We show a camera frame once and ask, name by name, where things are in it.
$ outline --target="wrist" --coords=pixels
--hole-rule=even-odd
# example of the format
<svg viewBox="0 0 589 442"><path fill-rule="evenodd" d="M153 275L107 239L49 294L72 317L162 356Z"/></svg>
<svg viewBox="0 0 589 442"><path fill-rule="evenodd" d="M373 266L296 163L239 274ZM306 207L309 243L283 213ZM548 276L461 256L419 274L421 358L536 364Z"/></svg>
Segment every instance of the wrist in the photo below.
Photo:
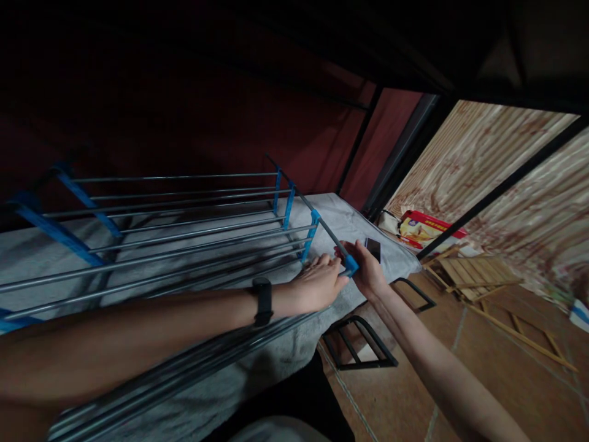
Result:
<svg viewBox="0 0 589 442"><path fill-rule="evenodd" d="M293 282L272 286L272 310L276 317L297 316L308 313L303 308L301 297Z"/></svg>

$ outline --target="hand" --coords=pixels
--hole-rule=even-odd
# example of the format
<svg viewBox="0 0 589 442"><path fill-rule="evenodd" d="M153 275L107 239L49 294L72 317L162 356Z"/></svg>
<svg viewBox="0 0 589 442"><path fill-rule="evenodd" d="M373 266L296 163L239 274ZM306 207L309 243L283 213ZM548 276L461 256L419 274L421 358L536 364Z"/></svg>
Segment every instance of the hand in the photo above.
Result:
<svg viewBox="0 0 589 442"><path fill-rule="evenodd" d="M354 257L360 269L354 274L354 282L358 287L358 290L368 300L376 297L380 293L388 293L389 285L385 279L385 275L382 272L382 267L379 261L372 256L367 248L364 247L359 239L356 240L356 244L352 244L348 241L341 241L346 251ZM334 247L336 256L340 259L344 259L342 252L338 247Z"/></svg>
<svg viewBox="0 0 589 442"><path fill-rule="evenodd" d="M337 294L350 281L347 276L338 277L341 259L328 254L315 257L296 278L285 284L286 293L281 301L297 314L319 311L331 305Z"/></svg>

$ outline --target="silver metal tube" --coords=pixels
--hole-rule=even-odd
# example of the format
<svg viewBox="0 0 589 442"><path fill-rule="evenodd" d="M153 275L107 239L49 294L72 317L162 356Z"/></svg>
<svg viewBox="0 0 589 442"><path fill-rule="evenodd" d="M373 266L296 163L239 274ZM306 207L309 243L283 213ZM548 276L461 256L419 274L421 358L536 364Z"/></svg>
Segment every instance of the silver metal tube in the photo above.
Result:
<svg viewBox="0 0 589 442"><path fill-rule="evenodd" d="M108 218L120 218L126 216L140 216L140 215L163 215L167 214L170 215L172 213L186 213L186 212L195 212L200 211L203 209L213 209L215 207L228 207L228 206L242 206L244 204L255 204L255 203L271 203L272 200L253 200L253 201L238 201L236 203L225 203L225 204L212 204L210 206L199 206L199 207L186 207L180 209L168 209L165 211L148 211L148 212L131 212L131 213L122 213L122 214L112 214L107 215Z"/></svg>
<svg viewBox="0 0 589 442"><path fill-rule="evenodd" d="M304 242L309 241L310 239L311 238L301 239L299 241L295 241L295 243L302 244ZM190 268L185 268L185 269L177 270L177 271L174 271L171 273L166 273L166 274L162 274L162 275L158 275L158 276L152 276L152 277L149 277L146 279L141 279L139 281L128 282L126 284L117 285L117 286L111 287L109 289L98 290L97 292L86 293L85 295L80 295L77 297L67 298L67 299L60 300L60 301L54 301L54 302L50 302L47 304L41 304L41 305L38 305L35 307L29 307L27 309L17 310L17 311L11 312L10 314L2 317L2 319L3 320L14 320L14 319L22 318L24 316L30 316L31 314L35 314L35 313L40 313L40 312L49 311L49 310L55 310L56 308L63 307L64 305L77 304L77 303L92 300L95 298L101 298L106 295L111 295L113 293L122 292L124 290L135 289L136 287L141 287L142 285L147 285L147 284L151 284L153 282L163 281L163 280L169 279L171 277L181 276L183 274L191 273L191 272L194 272L197 270L208 269L208 268L211 268L211 267L214 267L217 265L229 264L229 263L239 261L242 259L257 257L257 256L259 256L259 254L263 254L266 252L272 252L273 250L279 250L279 249L283 249L285 247L291 247L293 245L294 245L293 242L288 242L285 244L280 244L278 246L269 247L268 249L256 250L254 252L239 254L239 255L231 256L231 257L221 259L221 260L211 260L209 262L200 263L199 265L193 266ZM268 260L282 258L284 256L293 254L296 251L298 251L298 250L289 250L288 252L268 257L260 262L266 262ZM202 278L202 277L200 278L200 279L202 279L201 281L195 281L195 282L192 282L191 284L195 285L195 284L198 284L199 282L207 282L209 279L215 279L215 278L219 277L219 275L225 274L228 271L232 272L232 271L234 271L234 269L232 269L232 268L221 269L217 272L208 273L208 274L204 275L204 278Z"/></svg>
<svg viewBox="0 0 589 442"><path fill-rule="evenodd" d="M280 168L280 166L278 164L276 164L276 162L270 157L270 155L266 154L266 156L267 156L268 160L270 160L275 167ZM287 181L291 181L291 179L284 173L284 170L282 170L282 169L280 169L280 170L281 170L282 176ZM313 204L311 204L310 201L307 198L305 198L305 196L299 191L299 189L297 188L297 186L294 187L294 190L295 190L297 196L300 197L301 201L303 203L305 203L305 205L309 208L309 210L311 210L311 211L315 210L315 208L313 207ZM323 228L325 229L325 231L327 232L327 234L331 237L331 239L333 240L333 242L336 243L336 246L339 249L339 251L342 252L342 255L346 257L348 255L347 250L342 246L341 242L339 242L339 239L331 231L331 229L329 228L329 226L327 225L327 223L325 221L323 221L323 218L319 218L319 224L321 224L323 226Z"/></svg>
<svg viewBox="0 0 589 442"><path fill-rule="evenodd" d="M226 217L206 218L206 219L199 219L199 220L194 220L194 221L183 221L183 222L171 223L171 224L158 224L155 226L148 226L148 227L130 228L127 230L121 230L120 232L121 233L136 233L136 232L140 232L140 231L158 230L158 229L163 229L163 228L167 228L167 227L178 227L178 226L183 226L183 225L199 224L199 223L203 223L203 222L222 221L222 220L228 220L228 219L233 219L233 218L241 218L241 217L250 216L250 215L263 215L266 213L272 213L272 210L270 209L267 211L250 212L250 213L231 215L231 216L226 216Z"/></svg>
<svg viewBox="0 0 589 442"><path fill-rule="evenodd" d="M98 247L97 249L91 249L89 251L89 253L106 252L107 250L115 250L115 249L116 250L128 249L129 247L151 246L153 244L160 244L162 242L174 242L174 241L180 241L181 239L195 238L197 236L209 235L209 234L214 234L214 233L218 233L218 232L238 230L241 228L255 227L255 226L264 225L264 224L271 224L276 221L277 221L276 219L248 221L248 222L239 223L239 224L232 224L232 225L228 225L228 226L212 227L209 229L198 230L198 231L194 231L194 232L179 233L177 235L162 236L161 238L142 239L141 241L124 242L123 244L115 244L112 246L105 246L105 247Z"/></svg>
<svg viewBox="0 0 589 442"><path fill-rule="evenodd" d="M290 192L290 189L272 190L272 191L269 190L266 192L240 193L238 195L223 195L223 196L215 196L215 197L211 197L211 198L197 198L195 200L163 201L162 203L135 204L133 206L97 207L95 209L84 209L84 210L79 210L79 211L53 212L53 213L43 214L43 216L46 216L47 218L60 218L60 217L65 217L65 216L90 215L90 214L102 213L102 212L120 212L120 211L133 210L133 209L143 209L143 208L148 208L148 207L175 206L178 204L192 204L192 203L205 203L206 201L231 200L233 198L246 198L248 196L270 195L272 193L286 193L286 192Z"/></svg>
<svg viewBox="0 0 589 442"><path fill-rule="evenodd" d="M302 239L297 242L306 242L307 240L308 239L306 238L306 239ZM222 289L225 287L230 287L234 284L238 284L240 282L246 281L247 279L251 279L251 278L263 275L263 274L267 274L267 273L279 270L281 268L284 268L286 266L293 264L296 261L298 261L298 260L293 260L293 261L290 261L286 264L275 266L270 269L258 271L253 274L248 274L246 276L232 279L230 281L225 281L221 284L217 284L217 285L214 285L213 287L208 287L203 290L216 290L216 289ZM186 350L185 352L165 361L164 363L152 368L151 370L148 370L145 373L140 374L136 378L133 378L132 380L126 382L121 387L118 387L117 389L109 392L107 395L102 396L98 400L92 401L92 402L87 403L85 405L82 405L77 408L66 411L65 413L63 413L61 415L59 421L51 427L51 433L56 433L56 432L60 431L61 429L67 427L69 424L74 422L76 419L82 417L84 414L95 409L97 406L99 406L98 401L106 402L110 398L119 397L122 392L129 391L133 388L138 388L138 387L142 386L143 384L145 384L146 382L149 382L153 378L159 378L163 373L165 373L168 370L175 368L175 367L177 367L177 366L179 366L189 360L191 360L191 365L194 366L194 364L199 362L196 359L197 357L199 357L203 354L204 355L210 354L212 352L212 349L214 349L215 346L218 346L219 344L223 344L223 342L225 342L228 338L234 339L233 335L234 335L234 332L236 332L236 331L239 332L240 330L232 330L232 331L225 333L223 335L216 336L212 339L209 339L205 343L198 344L197 346L195 346L189 350Z"/></svg>
<svg viewBox="0 0 589 442"><path fill-rule="evenodd" d="M166 193L142 193L139 195L108 195L108 196L91 196L94 201L100 200L128 200L130 198L148 198L153 196L175 196L175 195L197 195L199 193L224 193L224 192L244 192L246 190L268 190L275 189L273 186L266 187L241 187L233 189L215 189L215 190L193 190L190 192L166 192Z"/></svg>
<svg viewBox="0 0 589 442"><path fill-rule="evenodd" d="M276 172L268 173L251 173L251 174L225 174L225 175L178 175L178 176L161 176L161 177L104 177L104 178L76 178L73 182L121 182L121 181L149 181L165 179L200 179L200 178L232 178L246 176L272 176Z"/></svg>
<svg viewBox="0 0 589 442"><path fill-rule="evenodd" d="M139 416L157 404L175 396L179 391L196 384L212 373L238 361L243 356L263 347L286 332L316 316L319 312L280 320L258 333L245 336L222 355L211 355L202 364L194 368L189 366L161 384L113 407L107 412L90 419L88 422L68 431L52 442L90 442L103 434L121 426L130 419Z"/></svg>
<svg viewBox="0 0 589 442"><path fill-rule="evenodd" d="M72 270L69 272L58 273L55 275L41 276L41 277L37 277L37 278L26 279L24 281L10 282L8 284L0 285L0 293L11 292L13 290L27 289L29 287L35 287L37 285L49 284L51 282L65 281L66 279L72 279L72 278L79 277L79 276L87 276L90 274L102 273L105 271L116 270L116 269L120 269L120 268L124 268L124 267L128 267L128 266L133 266L133 265L137 265L137 264L146 264L146 263L150 263L150 262L160 261L163 259L188 255L188 254L192 254L192 253L196 253L196 252L203 252L205 250L216 249L218 247L232 246L235 244L243 244L245 242L256 241L258 239L267 239L267 238L273 238L275 236L288 235L290 233L295 233L295 232L304 231L304 230L310 230L310 229L313 229L316 227L317 227L316 225L308 225L308 226L296 227L296 228L287 229L287 230L276 229L276 230L269 230L269 231L264 231L264 232L259 232L259 233L250 233L248 235L238 236L237 238L229 238L229 239L226 239L223 241L210 242L207 244L201 244L199 246L191 246L191 247L186 247L183 249L172 250L170 252L162 252L162 253L158 253L155 255L149 255L146 257L134 258L134 259L120 261L120 262L116 262L116 263L112 263L112 264L106 264L106 265L103 265L100 267L91 267L91 268L85 268L85 269L81 269L81 270Z"/></svg>

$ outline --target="right hand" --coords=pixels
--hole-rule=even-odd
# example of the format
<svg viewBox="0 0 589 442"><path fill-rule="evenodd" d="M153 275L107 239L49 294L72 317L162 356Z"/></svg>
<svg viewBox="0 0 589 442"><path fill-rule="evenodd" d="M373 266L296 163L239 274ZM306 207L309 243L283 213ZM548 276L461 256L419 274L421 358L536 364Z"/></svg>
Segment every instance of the right hand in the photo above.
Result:
<svg viewBox="0 0 589 442"><path fill-rule="evenodd" d="M346 251L354 257L359 270L354 274L353 280L358 287L358 290L368 300L379 296L382 293L387 293L389 285L382 272L382 267L378 260L372 256L362 242L357 239L355 244L348 241L340 241ZM345 257L338 247L334 247L336 256L344 261Z"/></svg>

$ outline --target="blue shoe rack frame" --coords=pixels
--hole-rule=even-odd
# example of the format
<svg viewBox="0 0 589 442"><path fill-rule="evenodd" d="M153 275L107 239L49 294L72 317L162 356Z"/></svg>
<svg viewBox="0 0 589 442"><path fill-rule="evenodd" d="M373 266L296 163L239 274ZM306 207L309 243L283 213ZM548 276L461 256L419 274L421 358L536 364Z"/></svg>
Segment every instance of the blue shoe rack frame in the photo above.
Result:
<svg viewBox="0 0 589 442"><path fill-rule="evenodd" d="M167 278L190 274L191 272L202 269L211 268L212 270L206 272L204 276L188 279L182 283L176 283L174 285L163 287L162 289L147 292L139 297L154 298L165 296L183 290L190 290L196 284L207 286L207 290L214 290L243 283L256 276L261 276L291 266L296 262L304 263L309 257L311 243L317 233L317 229L320 227L325 229L345 257L344 262L342 263L345 270L342 274L352 276L358 269L358 265L355 263L352 256L341 246L339 240L329 226L327 226L320 213L298 190L296 184L288 177L285 171L272 158L270 158L270 156L267 156L267 158L273 165L274 172L205 176L77 178L74 176L69 163L62 162L56 164L51 168L50 176L52 178L57 178L66 189L80 200L85 209L44 213L35 191L25 191L15 195L7 201L3 207L3 211L10 210L26 219L44 233L48 234L55 241L68 247L73 253L78 255L80 259L86 261L89 264L89 267L50 276L2 284L0 285L0 295L2 293L23 290L38 285L52 284L59 281L92 275L100 275L101 279L96 288L90 293L84 293L83 295L53 301L19 311L0 309L0 330L10 332L20 327L36 324L41 321L33 315L55 310L66 305L87 303L89 306L88 308L98 308L101 298L106 295L121 292L123 290L134 289L154 282L165 281ZM86 183L92 182L145 182L153 180L193 181L201 179L222 180L226 177L239 178L252 176L275 176L275 185L271 187L222 188L219 190L206 191L195 190L189 192L110 196L91 196L84 189ZM284 182L286 182L286 188L282 188ZM283 214L279 213L279 198L281 195L287 197ZM108 207L102 207L100 205L100 202L105 200L140 200L142 198L157 198L159 196L187 199L163 201L160 203L116 204ZM259 196L267 199L260 200L257 198ZM300 198L300 200L309 208L310 224L306 226L291 226L290 218L295 197ZM229 210L236 207L247 208L249 207L249 204L265 208L253 212L246 211L244 213L232 213L230 215L213 218L196 218L194 220L183 222L171 222L149 226L139 224L135 226L131 225L134 216L154 215L166 217L171 216L172 214L184 214L193 211L198 212L210 208L223 208ZM125 241L128 239L129 235L136 232L146 230L165 230L168 227L185 225L198 226L200 223L216 220L239 220L241 218L247 218L250 215L264 213L272 215L267 219L238 222L235 224L223 225L222 227L189 231L177 235L162 236L141 241ZM84 217L90 215L95 216L107 228L112 237L111 244L92 249L73 234L73 232L68 230L66 226L59 222L59 219L62 218ZM123 219L123 222L117 223L118 219ZM120 250L131 247L155 246L167 242L179 241L181 239L211 235L220 231L238 231L242 228L253 226L268 225L272 227L272 225L276 225L276 223L279 223L278 228L270 228L269 230L235 236L220 241L205 242L195 246L157 252L139 258L122 261L116 260L117 253ZM305 238L293 239L291 235L293 233L305 231L307 232ZM271 237L286 237L288 241L262 250L258 249L239 252L222 258L199 262L194 267L182 268L168 273L150 276L138 281L108 287L109 276L114 271L121 268L165 260L205 250L230 247L237 244L243 245L248 242L255 243L255 241ZM246 258L251 259L246 265L240 264L232 266L238 262L242 263ZM229 267L215 269L215 267L221 265ZM266 265L267 267L265 267L264 270L256 270L245 276L237 276L228 281L224 280L221 283L215 281L220 277L227 278L227 276L231 275L233 272L243 272L255 265ZM246 332L243 330L235 330L189 349L141 376L128 381L123 386L106 394L98 400L65 412L61 416L61 419L53 426L50 434L50 441L81 442L94 440L96 437L104 435L113 428L120 426L128 419L139 416L151 407L161 403L163 400L173 397L188 386L193 385L223 367L236 362L249 352L261 348L268 342L282 336L284 333L292 330L315 315L317 315L317 313L280 319L261 330L247 330ZM145 391L144 386L146 385L146 382L153 382L154 379L161 378L164 373L164 381L161 381L156 386L150 386L150 388ZM122 402L114 407L105 406L105 404L113 403L114 401L117 401L117 403L120 401Z"/></svg>

